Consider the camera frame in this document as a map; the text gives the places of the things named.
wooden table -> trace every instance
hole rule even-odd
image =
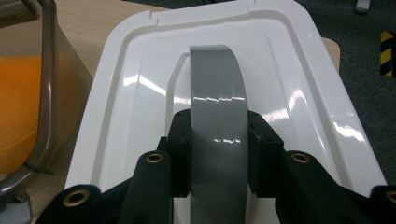
[[[111,30],[137,12],[161,11],[165,8],[140,5],[121,0],[56,0],[58,23],[85,66],[94,76],[103,46]],[[335,66],[339,67],[340,49],[323,38]]]

metal bolt hole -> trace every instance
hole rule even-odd
[[[149,163],[156,163],[156,162],[161,161],[162,159],[163,159],[163,155],[157,154],[157,153],[148,155],[146,157],[146,161],[149,162]]]
[[[388,190],[386,192],[388,199],[393,202],[396,203],[396,191],[395,190]]]
[[[85,203],[90,198],[90,192],[86,189],[76,189],[64,197],[64,206],[75,207]]]
[[[302,153],[294,153],[291,157],[297,162],[307,163],[310,161],[309,158]]]

gray carpet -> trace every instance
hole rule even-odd
[[[216,2],[129,1],[167,8],[193,7]],[[396,78],[379,75],[380,33],[396,33],[396,1],[372,0],[370,12],[364,16],[354,13],[355,0],[296,1],[311,14],[320,34],[340,46],[341,79],[385,178],[389,184],[396,185]]]

brass nut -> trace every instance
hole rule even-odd
[[[293,153],[291,154],[291,157],[297,161],[297,162],[302,162],[302,163],[307,163],[310,162],[311,160],[309,159],[309,157],[307,157],[305,154],[303,153]]]
[[[85,203],[85,201],[87,201],[89,198],[89,191],[87,191],[86,189],[76,189],[67,194],[66,197],[64,197],[63,203],[65,207],[75,207],[82,203]]]
[[[150,154],[146,157],[146,161],[149,163],[157,163],[163,160],[163,155],[158,153]]]

glossy white surface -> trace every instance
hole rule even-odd
[[[143,12],[109,36],[99,62],[66,187],[101,190],[155,150],[173,114],[190,107],[190,46],[226,45],[241,68],[250,110],[286,150],[315,156],[341,185],[368,195],[384,184],[359,118],[308,13],[290,0],[242,1]],[[247,223],[277,223],[271,200],[251,197]],[[175,223],[188,223],[177,199]]]

